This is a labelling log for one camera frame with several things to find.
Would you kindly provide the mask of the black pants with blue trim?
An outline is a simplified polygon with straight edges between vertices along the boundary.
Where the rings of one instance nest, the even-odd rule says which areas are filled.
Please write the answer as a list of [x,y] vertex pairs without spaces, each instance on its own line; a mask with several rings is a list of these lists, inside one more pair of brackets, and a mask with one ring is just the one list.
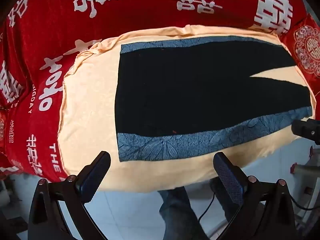
[[310,117],[308,87],[259,77],[294,65],[282,46],[249,37],[122,45],[115,101],[120,161],[197,157]]

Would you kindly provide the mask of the person's jeans leg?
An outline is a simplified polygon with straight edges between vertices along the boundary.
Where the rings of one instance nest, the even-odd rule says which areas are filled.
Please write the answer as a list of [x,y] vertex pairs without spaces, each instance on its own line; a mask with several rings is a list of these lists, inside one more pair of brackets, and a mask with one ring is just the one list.
[[[218,178],[210,182],[210,188],[225,212],[229,222],[239,206],[235,204]],[[164,239],[208,239],[195,215],[184,187],[159,191],[163,204],[159,213],[165,223]]]

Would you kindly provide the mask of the red embroidered pillow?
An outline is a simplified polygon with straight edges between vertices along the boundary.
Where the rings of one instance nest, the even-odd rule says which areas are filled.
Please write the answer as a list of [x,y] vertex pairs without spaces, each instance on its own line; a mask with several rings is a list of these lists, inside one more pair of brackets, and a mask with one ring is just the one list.
[[319,26],[308,14],[280,38],[308,83],[319,85]]

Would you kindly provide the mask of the peach cushion cover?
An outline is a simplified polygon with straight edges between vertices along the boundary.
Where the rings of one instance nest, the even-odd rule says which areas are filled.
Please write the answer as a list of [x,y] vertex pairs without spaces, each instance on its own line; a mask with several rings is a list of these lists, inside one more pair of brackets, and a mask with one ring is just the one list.
[[[291,143],[296,136],[291,125],[241,145],[197,157],[161,161],[120,161],[115,123],[115,101],[121,46],[137,42],[186,40],[200,37],[239,36],[282,46],[278,36],[229,27],[187,25],[131,31],[98,42],[80,52],[63,78],[58,146],[68,174],[79,173],[101,151],[111,156],[111,166],[100,184],[105,191],[152,192],[174,189],[216,176],[213,156],[223,152],[229,160],[244,167]],[[284,70],[267,70],[259,77],[287,80],[308,87],[313,118],[316,99],[296,63]]]

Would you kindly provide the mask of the red printed sofa cover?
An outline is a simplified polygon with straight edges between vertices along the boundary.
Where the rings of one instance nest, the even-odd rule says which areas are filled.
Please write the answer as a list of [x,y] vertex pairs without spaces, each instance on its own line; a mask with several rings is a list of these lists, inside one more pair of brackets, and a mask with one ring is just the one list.
[[307,15],[303,0],[18,0],[1,21],[1,175],[69,175],[57,141],[63,78],[94,44],[187,25],[280,39]]

